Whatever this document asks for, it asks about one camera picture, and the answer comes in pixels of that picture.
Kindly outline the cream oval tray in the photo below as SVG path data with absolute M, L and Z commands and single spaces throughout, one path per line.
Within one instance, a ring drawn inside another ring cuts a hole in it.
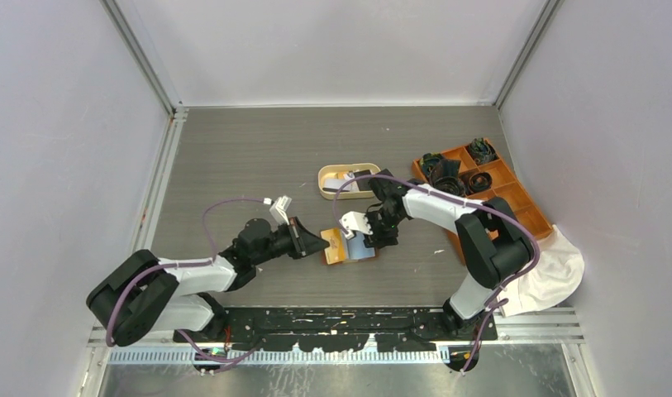
M 341 165 L 325 165 L 317 174 L 320 194 L 323 198 L 333 200 L 338 189 L 349 180 L 362 175 L 374 175 L 381 169 L 373 163 L 354 163 Z M 371 199 L 374 193 L 364 180 L 348 184 L 338 199 Z

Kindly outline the dark green item bundle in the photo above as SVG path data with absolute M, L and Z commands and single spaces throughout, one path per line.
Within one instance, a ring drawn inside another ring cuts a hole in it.
M 483 137 L 474 138 L 466 149 L 476 165 L 485 165 L 498 158 L 495 149 Z

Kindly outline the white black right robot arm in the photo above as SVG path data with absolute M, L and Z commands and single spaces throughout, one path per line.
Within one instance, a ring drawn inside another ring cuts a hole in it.
M 503 198 L 461 198 L 395 179 L 387 170 L 370 176 L 368 184 L 380 203 L 364 215 L 367 247 L 396 246 L 405 219 L 431 222 L 457 236 L 468 274 L 442 306 L 445 331 L 454 339 L 467 338 L 501 288 L 540 259 L 537 240 Z

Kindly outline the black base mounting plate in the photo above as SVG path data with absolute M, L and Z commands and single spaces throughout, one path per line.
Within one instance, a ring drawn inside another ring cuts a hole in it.
M 228 342 L 239 351 L 358 352 L 373 338 L 378 352 L 431 351 L 438 342 L 471 342 L 498 337 L 482 317 L 462 328 L 449 328 L 435 307 L 227 308 L 216 324 L 188 332 L 196 343 Z

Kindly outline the white bucket hat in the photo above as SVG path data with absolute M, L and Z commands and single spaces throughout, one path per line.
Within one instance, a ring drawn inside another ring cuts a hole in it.
M 535 268 L 498 296 L 508 301 L 500 308 L 505 317 L 552 308 L 569 298 L 583 279 L 584 258 L 556 225 L 538 243 L 541 257 Z

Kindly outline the brown leather card holder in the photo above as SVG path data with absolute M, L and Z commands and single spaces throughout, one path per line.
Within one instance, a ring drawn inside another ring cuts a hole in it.
M 341 264 L 369 261 L 378 256 L 375 248 L 365 246 L 365 235 L 363 234 L 356 233 L 354 238 L 347 240 L 347 248 L 349 259 Z

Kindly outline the orange gold card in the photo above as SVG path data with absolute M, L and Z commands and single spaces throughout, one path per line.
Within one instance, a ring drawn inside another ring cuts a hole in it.
M 340 228 L 335 227 L 321 230 L 320 237 L 329 243 L 329 246 L 324 250 L 327 265 L 344 263 L 349 259 L 347 240 Z

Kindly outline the black card in tray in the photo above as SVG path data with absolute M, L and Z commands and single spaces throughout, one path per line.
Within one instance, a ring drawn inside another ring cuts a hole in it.
M 369 186 L 368 175 L 372 175 L 371 170 L 357 170 L 353 172 L 353 177 L 356 179 L 355 185 L 358 192 L 371 192 L 372 188 Z

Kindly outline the blue yellow item bundle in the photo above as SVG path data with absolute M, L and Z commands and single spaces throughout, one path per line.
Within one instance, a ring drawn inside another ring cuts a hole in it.
M 424 177 L 428 178 L 433 169 L 444 159 L 445 157 L 441 153 L 426 153 L 417 163 Z

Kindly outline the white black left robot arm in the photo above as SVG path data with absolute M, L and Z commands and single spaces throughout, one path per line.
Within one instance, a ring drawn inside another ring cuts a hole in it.
M 254 218 L 214 257 L 171 260 L 148 249 L 132 253 L 89 293 L 86 305 L 104 326 L 110 346 L 130 346 L 150 332 L 174 330 L 214 342 L 226 331 L 226 312 L 213 292 L 244 287 L 267 261 L 299 260 L 328 247 L 296 217 L 277 227 Z

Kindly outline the white cards in tray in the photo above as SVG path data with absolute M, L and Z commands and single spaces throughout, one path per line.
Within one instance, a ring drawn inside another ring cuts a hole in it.
M 321 190 L 327 193 L 337 192 L 347 181 L 354 179 L 353 172 L 354 171 L 339 171 L 325 174 L 320 178 Z M 358 192 L 355 182 L 348 184 L 343 191 L 350 193 Z

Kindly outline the orange compartment organizer box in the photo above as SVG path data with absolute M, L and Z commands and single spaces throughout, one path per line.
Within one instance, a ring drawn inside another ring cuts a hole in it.
M 510 166 L 497 153 L 498 158 L 485 165 L 476 165 L 466 147 L 457 146 L 443 150 L 442 160 L 425 178 L 418 167 L 418 160 L 411 164 L 415 179 L 427 182 L 436 189 L 466 199 L 487 201 L 494 197 L 504 199 L 516 219 L 538 240 L 548 237 L 552 226 L 529 193 L 519 182 Z

